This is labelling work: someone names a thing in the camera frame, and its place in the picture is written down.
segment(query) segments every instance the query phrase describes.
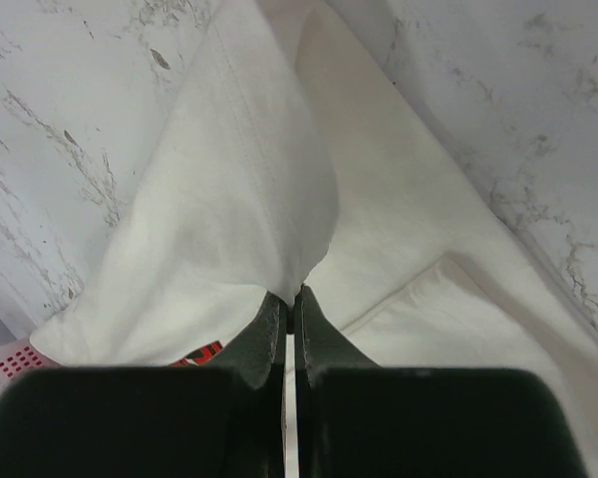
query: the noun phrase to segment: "pink basket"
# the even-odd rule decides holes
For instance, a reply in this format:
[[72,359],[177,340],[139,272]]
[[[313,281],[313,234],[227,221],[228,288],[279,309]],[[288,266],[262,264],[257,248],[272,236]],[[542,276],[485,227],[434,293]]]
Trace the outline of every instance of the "pink basket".
[[0,394],[9,383],[27,370],[54,365],[57,366],[52,360],[38,353],[28,339],[0,347]]

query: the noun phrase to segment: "marble countertop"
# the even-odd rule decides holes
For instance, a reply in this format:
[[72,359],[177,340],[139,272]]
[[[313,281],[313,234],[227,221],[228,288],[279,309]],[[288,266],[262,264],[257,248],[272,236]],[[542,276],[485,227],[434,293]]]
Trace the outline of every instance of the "marble countertop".
[[[0,0],[0,317],[97,266],[217,0]],[[331,0],[598,329],[598,1]]]

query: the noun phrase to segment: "red and black label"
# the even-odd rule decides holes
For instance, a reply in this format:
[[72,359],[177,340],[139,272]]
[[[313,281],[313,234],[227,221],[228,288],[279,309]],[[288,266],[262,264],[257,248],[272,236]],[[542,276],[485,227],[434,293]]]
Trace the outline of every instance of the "red and black label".
[[186,365],[204,365],[210,359],[221,352],[223,345],[220,341],[215,341],[212,344],[203,346],[196,351],[192,351],[186,357],[176,361],[172,366],[186,366]]

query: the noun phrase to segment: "white marble table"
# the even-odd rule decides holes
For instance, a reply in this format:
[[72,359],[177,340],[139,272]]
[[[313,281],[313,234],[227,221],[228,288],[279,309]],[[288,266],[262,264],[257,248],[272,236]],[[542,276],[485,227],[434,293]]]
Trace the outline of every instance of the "white marble table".
[[[106,248],[217,0],[0,0],[0,317]],[[598,1],[331,0],[598,329]]]

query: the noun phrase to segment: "white garment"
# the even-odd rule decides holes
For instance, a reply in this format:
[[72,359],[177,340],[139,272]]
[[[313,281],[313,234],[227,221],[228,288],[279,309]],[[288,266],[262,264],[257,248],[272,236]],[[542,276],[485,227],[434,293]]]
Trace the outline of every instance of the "white garment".
[[[519,347],[534,353],[536,343],[558,365],[572,402],[580,404],[577,419],[587,420],[598,437],[598,344],[593,331],[563,306],[559,292],[490,213],[336,14],[323,5],[307,19],[306,10],[302,12],[284,21],[305,21],[303,30],[289,29],[302,32],[295,67],[332,157],[341,202],[330,251],[308,278],[326,316],[340,329],[353,327],[440,257],[451,255],[531,337],[521,339]],[[141,235],[149,232],[140,228]],[[122,259],[111,253],[114,249]],[[115,278],[111,264],[135,257],[115,241],[109,252],[105,272],[97,277],[109,271]],[[210,283],[196,275],[194,264],[181,260],[186,251],[168,252],[161,258],[177,267],[174,272],[162,269],[165,279],[158,282],[158,292],[126,291],[125,284],[111,281],[110,287],[124,293],[119,300],[98,286],[96,278],[96,286],[90,283],[83,293],[89,300],[72,304],[64,318],[34,336],[34,345],[64,362],[159,363],[176,359],[171,351],[183,355],[225,340],[254,316],[263,295],[260,287]],[[133,284],[136,278],[130,277]],[[147,291],[153,292],[148,300]],[[217,335],[211,337],[209,330]],[[65,346],[58,347],[63,340]],[[598,460],[592,455],[585,453],[585,462],[598,476]]]
[[337,214],[291,64],[254,0],[223,0],[99,272],[32,344],[65,364],[165,363],[201,324],[232,337],[266,290],[294,303]]

